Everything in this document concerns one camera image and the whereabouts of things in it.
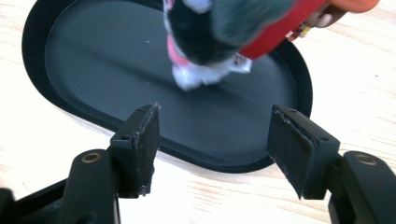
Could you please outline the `red strap keychain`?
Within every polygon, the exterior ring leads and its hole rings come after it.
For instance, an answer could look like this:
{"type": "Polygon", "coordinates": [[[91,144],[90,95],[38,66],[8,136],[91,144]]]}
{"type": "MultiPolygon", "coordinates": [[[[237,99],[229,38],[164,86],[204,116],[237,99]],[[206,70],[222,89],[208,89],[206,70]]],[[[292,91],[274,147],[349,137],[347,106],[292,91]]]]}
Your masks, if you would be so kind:
{"type": "Polygon", "coordinates": [[[340,20],[346,13],[364,13],[380,0],[298,0],[279,21],[266,26],[248,45],[239,50],[256,60],[275,49],[284,40],[304,37],[312,28],[324,28],[340,20]]]}

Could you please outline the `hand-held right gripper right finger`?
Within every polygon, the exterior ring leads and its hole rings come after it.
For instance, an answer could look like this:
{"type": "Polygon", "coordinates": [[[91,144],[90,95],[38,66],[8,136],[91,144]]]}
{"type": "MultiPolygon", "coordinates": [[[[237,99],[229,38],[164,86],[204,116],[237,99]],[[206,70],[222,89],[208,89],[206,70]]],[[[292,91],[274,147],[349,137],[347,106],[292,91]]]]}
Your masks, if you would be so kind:
{"type": "Polygon", "coordinates": [[[327,168],[336,161],[339,147],[339,140],[298,110],[273,105],[267,152],[299,198],[324,198],[327,168]]]}

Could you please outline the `black key rack with tray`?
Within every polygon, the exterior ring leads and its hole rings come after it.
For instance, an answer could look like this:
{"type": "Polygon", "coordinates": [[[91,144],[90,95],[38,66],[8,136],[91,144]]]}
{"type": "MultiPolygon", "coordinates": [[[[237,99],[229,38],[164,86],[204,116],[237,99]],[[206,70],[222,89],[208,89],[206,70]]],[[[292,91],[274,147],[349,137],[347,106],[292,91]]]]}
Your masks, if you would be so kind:
{"type": "Polygon", "coordinates": [[[274,105],[312,109],[300,52],[283,42],[247,74],[183,91],[167,56],[160,0],[36,0],[22,34],[22,58],[51,103],[116,131],[134,110],[160,107],[161,149],[223,173],[271,163],[266,151],[274,105]]]}

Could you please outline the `black and white plush keychain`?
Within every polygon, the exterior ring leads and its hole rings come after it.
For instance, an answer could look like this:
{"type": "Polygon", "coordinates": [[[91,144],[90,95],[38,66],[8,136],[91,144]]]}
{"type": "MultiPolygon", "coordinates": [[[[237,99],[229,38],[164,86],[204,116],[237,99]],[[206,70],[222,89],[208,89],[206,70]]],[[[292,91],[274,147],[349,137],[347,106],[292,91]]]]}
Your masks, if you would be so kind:
{"type": "Polygon", "coordinates": [[[184,91],[220,82],[237,64],[239,50],[281,20],[298,0],[163,0],[168,55],[184,91]]]}

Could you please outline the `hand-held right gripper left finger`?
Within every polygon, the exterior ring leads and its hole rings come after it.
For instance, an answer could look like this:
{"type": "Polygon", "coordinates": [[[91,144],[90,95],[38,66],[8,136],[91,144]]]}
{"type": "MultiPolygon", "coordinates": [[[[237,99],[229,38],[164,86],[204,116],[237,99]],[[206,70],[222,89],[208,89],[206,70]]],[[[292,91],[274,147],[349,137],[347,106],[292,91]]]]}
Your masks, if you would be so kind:
{"type": "Polygon", "coordinates": [[[108,149],[120,173],[121,198],[150,194],[154,159],[160,148],[158,104],[137,108],[110,139],[108,149]]]}

